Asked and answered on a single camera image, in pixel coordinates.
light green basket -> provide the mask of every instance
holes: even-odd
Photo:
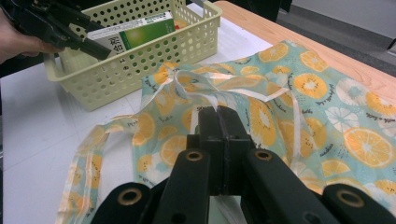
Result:
[[[82,106],[92,111],[142,87],[141,78],[158,63],[197,63],[218,50],[221,9],[204,1],[203,16],[186,7],[185,0],[116,0],[84,11],[93,21],[111,26],[171,11],[188,26],[137,48],[99,62],[79,50],[66,49],[60,61],[44,57],[48,79],[59,82]],[[74,32],[86,36],[77,26]]]

cloth bag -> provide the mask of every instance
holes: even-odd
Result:
[[[134,182],[167,178],[203,106],[234,109],[256,147],[309,188],[344,183],[396,215],[396,106],[289,40],[226,63],[162,63],[142,79],[142,108],[97,125],[78,147],[57,223],[90,223],[110,133],[131,134]]]

